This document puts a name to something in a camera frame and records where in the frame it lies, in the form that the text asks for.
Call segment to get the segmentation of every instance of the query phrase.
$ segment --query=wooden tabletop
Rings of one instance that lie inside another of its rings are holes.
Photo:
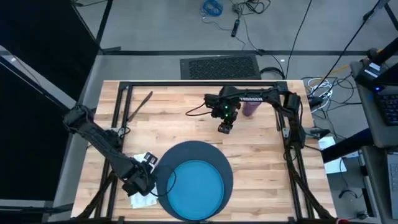
[[[302,97],[304,127],[312,127],[305,87],[300,80],[286,81],[288,88]],[[109,128],[116,103],[119,81],[105,81],[96,110],[95,122]],[[217,131],[220,119],[209,114],[189,117],[185,112],[203,103],[203,94],[218,94],[222,86],[135,86],[132,91],[130,111],[153,91],[152,98],[128,123],[131,132],[125,137],[123,152],[128,156],[152,152],[158,158],[172,146],[190,140],[205,141],[216,146],[228,158],[234,174],[234,185],[227,206],[213,221],[287,221],[295,210],[290,190],[289,175],[283,158],[281,134],[276,130],[275,113],[270,104],[262,103],[253,116],[239,112],[230,134]],[[238,88],[260,88],[237,86]],[[200,108],[196,112],[209,111]],[[306,144],[318,147],[315,140]],[[310,190],[318,201],[336,215],[321,154],[313,149],[302,150]],[[98,191],[104,157],[93,147],[86,152],[83,170],[73,206],[72,216],[83,211]],[[130,199],[118,183],[113,219],[124,216],[126,220],[175,220],[160,204],[132,209]],[[299,190],[303,215],[306,217],[303,194]],[[108,195],[105,195],[102,216],[105,216]]]

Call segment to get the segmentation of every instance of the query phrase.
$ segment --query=white cloth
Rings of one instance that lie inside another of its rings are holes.
[[[135,155],[134,158],[137,161],[141,162],[144,159],[145,154],[146,153]],[[155,185],[155,188],[152,190],[152,193],[157,195],[156,185]],[[144,207],[148,207],[151,205],[156,205],[156,203],[157,203],[156,200],[157,200],[157,197],[152,194],[142,196],[140,193],[136,193],[136,194],[130,196],[130,202],[131,202],[132,208],[144,208]]]

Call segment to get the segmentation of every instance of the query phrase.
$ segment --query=black curtain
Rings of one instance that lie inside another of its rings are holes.
[[[2,1],[0,45],[74,100],[99,50],[69,0]]]
[[[0,199],[53,201],[69,137],[65,109],[8,68],[18,71],[0,57]]]

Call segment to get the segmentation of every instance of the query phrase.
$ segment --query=blue plate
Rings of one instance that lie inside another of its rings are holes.
[[[224,197],[220,173],[209,163],[191,160],[176,169],[177,180],[167,194],[173,210],[188,220],[204,220],[214,214]],[[167,182],[170,189],[175,176]]]

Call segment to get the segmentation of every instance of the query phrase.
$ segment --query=gray floor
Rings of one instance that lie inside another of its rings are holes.
[[[114,0],[101,46],[102,48],[121,46],[123,50],[240,50],[242,43],[230,38],[229,32],[219,30],[214,24],[201,22],[199,14],[201,3],[202,1],[197,0]],[[295,49],[342,50],[359,27],[363,14],[375,3],[376,0],[314,1]],[[307,4],[308,0],[273,1],[264,14],[247,16],[249,35],[254,45],[267,50],[290,50]],[[105,5],[106,3],[101,3],[78,8],[94,36],[98,32]],[[392,1],[390,5],[392,10],[398,13],[398,2]],[[235,15],[230,11],[230,7],[231,3],[224,0],[223,15],[206,18],[206,21],[217,21],[222,27],[231,27]],[[383,48],[396,38],[397,34],[398,31],[395,30],[385,10],[380,10],[364,26],[349,49]],[[239,28],[238,37],[247,42],[244,26]],[[251,49],[247,43],[245,50]],[[179,60],[189,57],[197,56],[98,56],[83,102],[88,106],[96,106],[103,80],[178,80],[180,79]],[[286,69],[287,56],[276,57],[278,60],[285,60],[282,66]],[[337,68],[361,58],[343,57]],[[289,79],[326,75],[336,59],[335,56],[292,57]],[[397,60],[394,57],[389,63]],[[257,61],[260,68],[277,66],[269,56],[257,56]],[[345,77],[348,74],[349,70],[345,70],[334,76]],[[263,74],[262,78],[279,77]],[[349,94],[350,90],[336,87],[333,99],[342,101]],[[358,101],[358,94],[355,92],[350,102]],[[368,126],[360,105],[334,110],[330,113],[330,118],[336,132],[342,136],[350,136]],[[329,128],[326,121],[316,119],[316,124],[322,128]],[[55,205],[73,202],[84,158],[84,146],[85,142],[82,139],[74,138],[65,162]],[[329,178],[340,218],[352,218],[356,212],[363,210],[363,199],[337,197],[341,190],[339,175],[331,175]],[[362,187],[361,179],[350,179],[353,190],[358,191]],[[53,220],[67,218],[69,215],[66,213],[53,217]]]

